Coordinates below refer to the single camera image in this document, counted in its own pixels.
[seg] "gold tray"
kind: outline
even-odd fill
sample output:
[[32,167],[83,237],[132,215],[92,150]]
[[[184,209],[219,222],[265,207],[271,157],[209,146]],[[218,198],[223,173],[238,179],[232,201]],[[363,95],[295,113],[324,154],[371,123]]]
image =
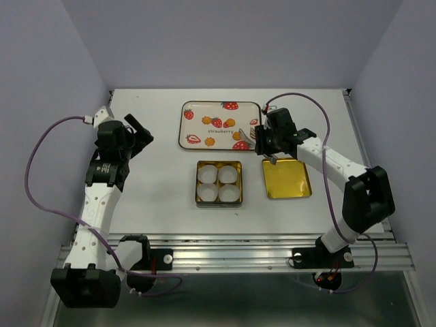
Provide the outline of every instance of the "gold tray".
[[[214,165],[218,168],[218,170],[224,166],[232,166],[236,169],[238,172],[238,178],[236,179],[236,182],[230,183],[231,185],[236,185],[239,187],[240,195],[239,199],[234,202],[222,202],[219,199],[219,196],[215,199],[215,201],[203,201],[200,199],[200,197],[197,194],[197,188],[201,184],[201,182],[198,180],[198,170],[206,165]],[[218,189],[223,187],[225,184],[220,182],[219,179],[214,183],[216,186],[218,186]],[[238,208],[242,206],[243,203],[243,165],[239,161],[199,161],[197,163],[197,173],[196,173],[196,204],[200,208]]]
[[306,165],[292,158],[278,159],[273,165],[262,160],[266,195],[270,199],[303,198],[312,195]]

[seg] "cable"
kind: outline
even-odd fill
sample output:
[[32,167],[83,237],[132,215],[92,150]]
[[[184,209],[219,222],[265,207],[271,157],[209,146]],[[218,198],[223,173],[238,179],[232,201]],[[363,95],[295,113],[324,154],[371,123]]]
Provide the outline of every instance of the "cable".
[[174,287],[170,288],[169,290],[165,290],[165,291],[158,292],[158,293],[152,293],[152,294],[139,294],[140,296],[143,296],[143,297],[161,296],[161,295],[167,294],[167,293],[175,290],[176,288],[178,288],[181,285],[181,283],[183,281],[180,275],[170,275],[170,274],[150,275],[150,274],[146,274],[146,273],[141,273],[141,272],[138,273],[138,272],[130,271],[130,270],[124,268],[120,262],[120,259],[118,258],[118,256],[116,255],[116,253],[112,249],[112,247],[109,245],[109,243],[106,241],[106,239],[97,230],[95,230],[91,225],[89,225],[87,222],[83,221],[81,218],[76,217],[75,215],[71,215],[69,213],[65,213],[63,211],[59,211],[56,209],[47,208],[47,207],[43,206],[42,204],[40,204],[39,202],[37,202],[35,200],[35,198],[32,196],[30,189],[29,189],[29,173],[30,173],[33,158],[35,157],[35,154],[37,153],[38,148],[41,146],[41,143],[44,141],[44,139],[47,137],[47,135],[51,132],[52,129],[54,129],[57,125],[60,125],[66,121],[70,121],[70,120],[74,120],[74,119],[80,119],[81,121],[84,121],[83,116],[70,116],[70,117],[66,117],[64,119],[61,119],[60,121],[53,123],[42,134],[41,138],[37,141],[35,147],[32,150],[32,153],[30,154],[29,160],[28,160],[27,165],[26,165],[26,171],[25,171],[25,191],[26,191],[26,195],[27,195],[28,199],[30,200],[30,202],[32,202],[32,204],[34,206],[36,206],[38,209],[40,209],[42,211],[45,211],[47,213],[54,213],[56,215],[60,215],[62,217],[71,219],[72,221],[75,221],[76,223],[78,223],[82,226],[88,227],[88,230],[95,237],[97,237],[97,239],[102,243],[102,245],[108,250],[109,254],[114,258],[114,261],[116,262],[116,265],[118,266],[119,270],[126,273],[127,275],[139,276],[139,277],[144,277],[144,278],[153,278],[153,279],[155,279],[155,278],[165,278],[165,279],[176,278],[179,280],[179,282]]
[[[269,104],[276,100],[279,99],[280,97],[285,97],[288,95],[296,95],[299,97],[303,97],[305,99],[308,99],[309,101],[313,102],[322,112],[322,114],[324,115],[324,118],[326,120],[326,124],[327,124],[327,132],[326,132],[326,136],[324,137],[323,141],[322,141],[322,175],[324,178],[324,189],[326,190],[326,197],[327,197],[327,203],[328,203],[328,209],[330,211],[330,216],[332,217],[332,222],[333,222],[333,226],[335,228],[335,230],[337,231],[338,235],[347,243],[350,243],[347,238],[342,234],[341,230],[339,229],[337,220],[336,220],[336,216],[334,214],[334,210],[333,210],[333,201],[332,201],[332,196],[330,194],[330,188],[328,186],[328,178],[327,178],[327,160],[326,160],[326,145],[327,145],[327,141],[328,138],[330,136],[330,119],[328,119],[328,115],[326,110],[321,106],[320,103],[318,103],[315,99],[313,99],[312,97],[309,97],[308,95],[305,95],[303,93],[298,93],[298,92],[288,92],[288,93],[282,93],[279,95],[276,95],[275,97],[269,99],[266,103],[265,103],[265,109],[264,109],[264,114],[266,114],[268,112],[268,108],[269,108]],[[353,287],[349,290],[344,290],[344,291],[332,291],[335,294],[344,294],[344,293],[349,293],[349,292],[353,292],[355,290],[358,290],[359,288],[361,288],[363,285],[366,285],[367,282],[373,278],[375,269],[377,268],[378,262],[379,262],[379,253],[377,250],[377,245],[375,244],[374,240],[368,235],[368,234],[362,234],[363,236],[365,236],[367,239],[369,239],[369,241],[372,243],[373,247],[374,247],[374,252],[375,252],[375,258],[374,258],[374,266],[373,269],[371,271],[371,273],[369,274],[368,278],[365,279],[360,285],[357,285],[356,287]],[[295,279],[296,282],[298,283],[302,283],[306,286],[311,286],[312,285],[308,285],[306,283],[303,283],[301,281],[297,281]]]

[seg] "strawberry illustration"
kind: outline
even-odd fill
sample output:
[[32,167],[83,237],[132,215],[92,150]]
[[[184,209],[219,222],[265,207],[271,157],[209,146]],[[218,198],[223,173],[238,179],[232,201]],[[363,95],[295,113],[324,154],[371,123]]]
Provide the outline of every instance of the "strawberry illustration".
[[232,147],[234,150],[249,150],[250,146],[245,141],[239,141],[234,144]]
[[212,118],[212,125],[214,125],[216,128],[221,128],[223,126],[223,121],[217,117]]
[[185,109],[185,111],[183,112],[183,115],[185,116],[185,118],[190,121],[193,118],[193,112],[191,109]]
[[190,144],[197,144],[197,143],[200,143],[200,142],[201,142],[201,139],[200,139],[198,136],[193,135],[193,134],[188,134],[188,135],[186,136],[186,140],[187,140],[188,143],[190,143]]
[[237,102],[222,102],[221,106],[227,110],[236,110],[239,108]]

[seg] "square yellow tray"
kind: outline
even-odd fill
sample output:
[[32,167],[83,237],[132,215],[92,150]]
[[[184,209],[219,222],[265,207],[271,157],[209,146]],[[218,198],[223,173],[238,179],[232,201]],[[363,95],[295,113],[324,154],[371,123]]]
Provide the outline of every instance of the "square yellow tray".
[[270,199],[303,198],[312,195],[306,165],[293,158],[278,159],[275,165],[262,160],[266,195]]

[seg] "white bowl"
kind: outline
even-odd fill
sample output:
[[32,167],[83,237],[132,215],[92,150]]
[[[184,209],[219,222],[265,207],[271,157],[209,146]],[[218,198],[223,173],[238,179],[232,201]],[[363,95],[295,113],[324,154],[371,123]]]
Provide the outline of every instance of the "white bowl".
[[214,165],[205,165],[198,170],[198,180],[204,184],[211,184],[217,180],[218,169]]
[[232,166],[224,166],[218,171],[218,179],[221,183],[230,184],[236,182],[238,172]]
[[239,187],[231,184],[224,185],[219,189],[219,199],[222,202],[235,202],[239,199]]
[[212,202],[217,199],[218,187],[215,184],[200,184],[197,187],[197,194],[205,202]]

